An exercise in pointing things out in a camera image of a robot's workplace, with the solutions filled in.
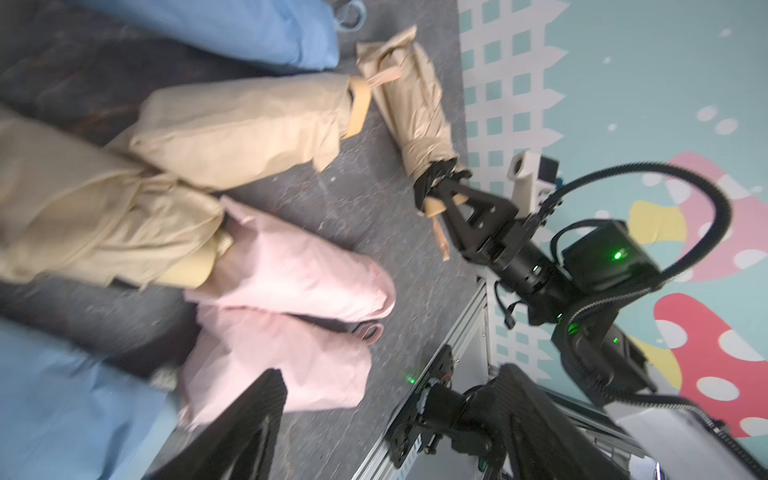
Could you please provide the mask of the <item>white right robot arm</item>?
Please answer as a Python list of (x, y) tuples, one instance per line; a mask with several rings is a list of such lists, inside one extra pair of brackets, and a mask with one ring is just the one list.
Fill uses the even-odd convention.
[(767, 475), (767, 206), (684, 152), (570, 182), (517, 155), (504, 198), (451, 161), (416, 202), (489, 272), (479, 334), (435, 354), (386, 434), (395, 468), (449, 444), (486, 479)]

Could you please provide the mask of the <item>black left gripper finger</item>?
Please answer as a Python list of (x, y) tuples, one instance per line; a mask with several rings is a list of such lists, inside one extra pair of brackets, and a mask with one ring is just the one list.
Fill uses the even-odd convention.
[(287, 388), (268, 369), (213, 423), (150, 479), (267, 479)]

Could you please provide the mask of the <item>beige umbrella sleeve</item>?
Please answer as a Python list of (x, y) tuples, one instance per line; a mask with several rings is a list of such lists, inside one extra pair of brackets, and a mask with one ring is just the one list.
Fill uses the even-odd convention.
[(371, 99), (365, 79), (337, 73), (179, 85), (153, 92), (107, 147), (225, 191), (297, 165), (323, 171), (362, 131)]

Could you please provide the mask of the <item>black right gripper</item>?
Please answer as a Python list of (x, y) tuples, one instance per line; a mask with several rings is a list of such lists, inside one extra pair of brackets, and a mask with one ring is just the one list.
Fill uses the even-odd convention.
[(461, 256), (489, 268), (511, 291), (559, 297), (561, 271), (532, 241), (538, 225), (516, 219), (509, 199), (459, 182), (470, 177), (457, 158), (430, 162), (413, 185), (416, 209), (446, 209), (445, 223)]

